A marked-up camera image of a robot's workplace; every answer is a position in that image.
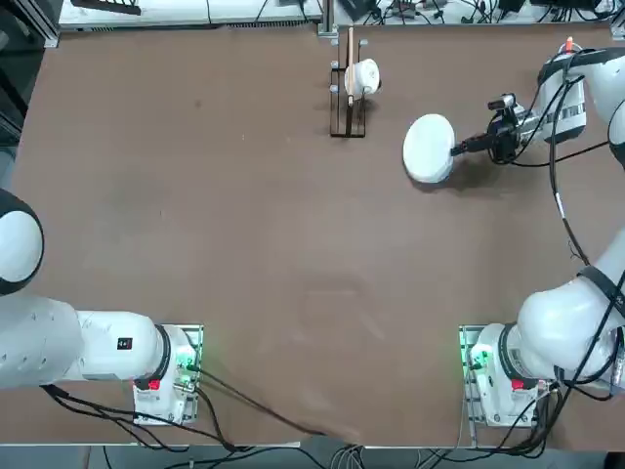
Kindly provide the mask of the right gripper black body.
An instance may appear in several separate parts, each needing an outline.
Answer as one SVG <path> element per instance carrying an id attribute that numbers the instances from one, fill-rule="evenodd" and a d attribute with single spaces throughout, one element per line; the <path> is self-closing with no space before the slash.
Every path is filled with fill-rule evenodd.
<path id="1" fill-rule="evenodd" d="M 487 134 L 492 138 L 487 150 L 494 164 L 512 164 L 518 158 L 521 145 L 521 128 L 527 111 L 524 107 L 505 107 L 494 110 L 487 125 Z"/>

